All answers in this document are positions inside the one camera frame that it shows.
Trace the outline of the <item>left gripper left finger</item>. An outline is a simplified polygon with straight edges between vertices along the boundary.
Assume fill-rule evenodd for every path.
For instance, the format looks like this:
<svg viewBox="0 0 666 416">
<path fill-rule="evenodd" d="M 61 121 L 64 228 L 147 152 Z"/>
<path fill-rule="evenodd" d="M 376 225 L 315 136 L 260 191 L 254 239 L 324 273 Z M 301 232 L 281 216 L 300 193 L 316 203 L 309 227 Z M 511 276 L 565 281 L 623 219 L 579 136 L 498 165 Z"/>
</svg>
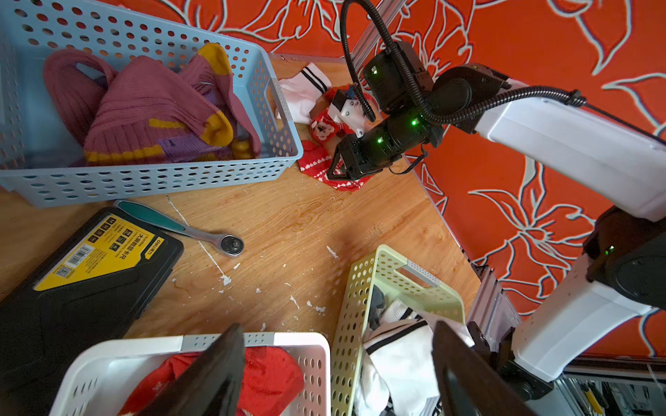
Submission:
<svg viewBox="0 0 666 416">
<path fill-rule="evenodd" d="M 245 368 L 245 338 L 239 324 L 227 329 L 142 415 L 234 415 Z"/>
</svg>

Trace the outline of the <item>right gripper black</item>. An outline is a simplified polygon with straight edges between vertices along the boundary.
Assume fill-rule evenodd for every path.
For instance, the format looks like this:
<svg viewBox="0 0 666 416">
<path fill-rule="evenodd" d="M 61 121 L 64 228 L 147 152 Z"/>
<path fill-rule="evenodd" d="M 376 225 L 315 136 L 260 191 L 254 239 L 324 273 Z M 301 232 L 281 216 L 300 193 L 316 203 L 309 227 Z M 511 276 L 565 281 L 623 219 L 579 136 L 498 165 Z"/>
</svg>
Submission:
<svg viewBox="0 0 666 416">
<path fill-rule="evenodd" d="M 414 147 L 437 147 L 444 136 L 444 126 L 431 124 L 416 111 L 402 111 L 389 116 L 361 137 L 345 136 L 336 146 L 328 180 L 360 180 L 390 167 Z"/>
</svg>

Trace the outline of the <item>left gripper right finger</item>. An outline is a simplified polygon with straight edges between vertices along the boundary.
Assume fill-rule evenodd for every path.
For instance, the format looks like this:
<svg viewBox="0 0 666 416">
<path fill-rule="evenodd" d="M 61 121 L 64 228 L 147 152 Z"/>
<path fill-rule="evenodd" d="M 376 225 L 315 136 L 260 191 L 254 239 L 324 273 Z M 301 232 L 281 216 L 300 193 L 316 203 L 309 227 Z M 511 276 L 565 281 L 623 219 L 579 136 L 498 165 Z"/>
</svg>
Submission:
<svg viewBox="0 0 666 416">
<path fill-rule="evenodd" d="M 444 415 L 532 415 L 533 411 L 445 322 L 433 336 Z"/>
</svg>

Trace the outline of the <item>red cat face sock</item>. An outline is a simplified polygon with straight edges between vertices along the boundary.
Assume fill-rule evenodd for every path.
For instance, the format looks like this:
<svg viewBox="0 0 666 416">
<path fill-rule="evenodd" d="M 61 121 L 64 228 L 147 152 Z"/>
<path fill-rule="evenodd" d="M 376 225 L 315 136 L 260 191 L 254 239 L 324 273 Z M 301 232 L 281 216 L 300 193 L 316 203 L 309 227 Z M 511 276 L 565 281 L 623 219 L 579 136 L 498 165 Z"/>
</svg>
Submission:
<svg viewBox="0 0 666 416">
<path fill-rule="evenodd" d="M 328 110 L 337 90 L 354 91 L 351 85 L 330 88 L 310 111 L 310 139 L 303 143 L 304 155 L 298 161 L 301 173 L 328 185 L 340 192 L 355 192 L 360 190 L 371 177 L 361 180 L 329 180 L 327 172 L 331 167 L 336 145 L 347 135 L 353 133 L 347 126 L 338 124 L 329 117 Z"/>
</svg>

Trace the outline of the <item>red christmas sock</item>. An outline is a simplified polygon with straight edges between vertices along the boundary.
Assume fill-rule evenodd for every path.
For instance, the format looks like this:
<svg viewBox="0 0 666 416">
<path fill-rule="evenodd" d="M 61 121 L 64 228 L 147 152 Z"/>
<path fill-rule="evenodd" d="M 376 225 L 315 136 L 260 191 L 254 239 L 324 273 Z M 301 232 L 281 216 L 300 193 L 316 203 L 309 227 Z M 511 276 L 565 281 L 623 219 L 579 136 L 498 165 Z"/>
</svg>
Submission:
<svg viewBox="0 0 666 416">
<path fill-rule="evenodd" d="M 137 415 L 199 358 L 198 353 L 173 355 L 147 375 L 128 397 L 121 415 Z M 282 348 L 245 350 L 245 368 L 237 415 L 279 415 L 304 389 L 304 374 Z"/>
</svg>

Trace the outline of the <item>white striped sock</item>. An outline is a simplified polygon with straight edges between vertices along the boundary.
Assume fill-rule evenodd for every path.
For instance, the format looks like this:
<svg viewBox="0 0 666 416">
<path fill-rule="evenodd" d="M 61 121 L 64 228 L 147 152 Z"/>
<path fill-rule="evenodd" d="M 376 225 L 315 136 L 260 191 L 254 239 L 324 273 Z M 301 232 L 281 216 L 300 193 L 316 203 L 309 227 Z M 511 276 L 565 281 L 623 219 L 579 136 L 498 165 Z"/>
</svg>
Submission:
<svg viewBox="0 0 666 416">
<path fill-rule="evenodd" d="M 314 62 L 295 76 L 279 80 L 291 118 L 298 124 L 310 124 L 310 111 L 332 86 L 331 80 Z"/>
<path fill-rule="evenodd" d="M 445 322 L 467 346 L 475 344 L 467 326 L 415 310 L 398 299 L 378 311 L 364 339 L 355 415 L 441 413 L 432 356 L 438 322 Z"/>
</svg>

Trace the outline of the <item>blue perforated plastic basket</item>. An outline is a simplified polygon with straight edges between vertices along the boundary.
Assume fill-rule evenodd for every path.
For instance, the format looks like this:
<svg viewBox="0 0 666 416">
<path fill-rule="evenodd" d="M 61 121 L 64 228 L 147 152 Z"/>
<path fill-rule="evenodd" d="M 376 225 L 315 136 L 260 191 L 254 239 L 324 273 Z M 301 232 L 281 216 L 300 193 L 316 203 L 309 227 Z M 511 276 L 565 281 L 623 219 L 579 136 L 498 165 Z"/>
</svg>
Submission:
<svg viewBox="0 0 666 416">
<path fill-rule="evenodd" d="M 272 181 L 303 152 L 254 43 L 95 1 L 1 4 L 1 187 L 33 206 Z"/>
</svg>

